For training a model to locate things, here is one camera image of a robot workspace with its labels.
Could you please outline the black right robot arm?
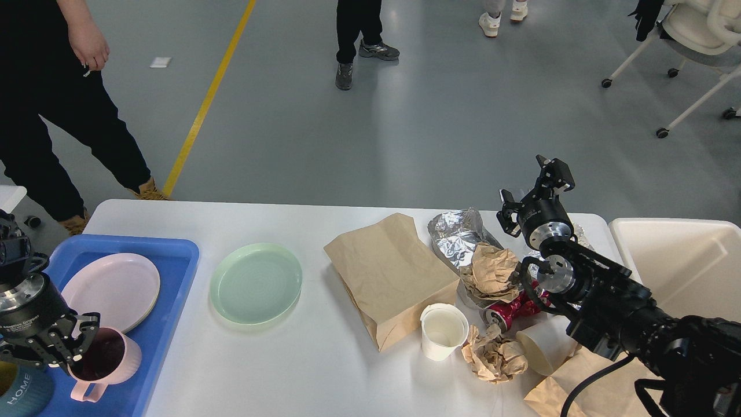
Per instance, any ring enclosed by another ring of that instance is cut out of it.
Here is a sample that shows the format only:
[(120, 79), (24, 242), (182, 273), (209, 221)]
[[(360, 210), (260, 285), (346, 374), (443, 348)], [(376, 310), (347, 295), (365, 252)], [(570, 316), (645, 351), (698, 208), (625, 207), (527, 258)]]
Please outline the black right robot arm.
[(575, 185), (561, 159), (537, 155), (541, 169), (521, 200), (502, 190), (497, 219), (503, 231), (523, 236), (539, 258), (522, 259), (519, 280), (545, 312), (569, 319), (567, 335), (613, 361), (567, 396), (561, 415), (591, 383), (640, 360), (654, 379), (634, 388), (651, 416), (738, 416), (740, 414), (740, 327), (726, 319), (662, 311), (649, 288), (632, 272), (578, 243), (559, 195)]

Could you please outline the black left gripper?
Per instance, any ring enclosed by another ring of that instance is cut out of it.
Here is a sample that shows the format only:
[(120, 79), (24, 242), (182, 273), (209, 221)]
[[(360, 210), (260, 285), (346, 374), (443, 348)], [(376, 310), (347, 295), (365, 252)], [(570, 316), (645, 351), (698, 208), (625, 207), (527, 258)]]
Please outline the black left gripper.
[[(44, 272), (2, 272), (1, 361), (32, 368), (78, 367), (100, 330), (99, 312), (74, 314)], [(59, 353), (48, 346), (54, 344)]]

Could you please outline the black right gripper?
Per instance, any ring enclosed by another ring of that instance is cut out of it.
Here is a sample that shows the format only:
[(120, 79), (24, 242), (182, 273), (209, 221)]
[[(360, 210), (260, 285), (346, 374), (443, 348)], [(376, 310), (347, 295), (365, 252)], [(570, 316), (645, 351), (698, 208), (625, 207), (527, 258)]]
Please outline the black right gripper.
[(535, 156), (540, 174), (530, 191), (530, 198), (514, 200), (511, 192), (500, 189), (502, 208), (497, 219), (503, 232), (512, 237), (524, 234), (531, 249), (540, 250), (541, 245), (552, 237), (570, 240), (574, 227), (559, 195), (576, 187), (568, 164), (561, 159), (549, 159), (542, 154)]

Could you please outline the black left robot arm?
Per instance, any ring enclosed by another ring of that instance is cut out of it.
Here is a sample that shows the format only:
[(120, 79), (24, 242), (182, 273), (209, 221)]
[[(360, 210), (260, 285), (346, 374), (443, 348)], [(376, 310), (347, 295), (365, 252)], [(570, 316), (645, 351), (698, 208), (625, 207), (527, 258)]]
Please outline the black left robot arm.
[(39, 370), (82, 369), (82, 358), (100, 330), (100, 314), (67, 305), (44, 272), (48, 256), (36, 253), (13, 214), (2, 211), (2, 361)]

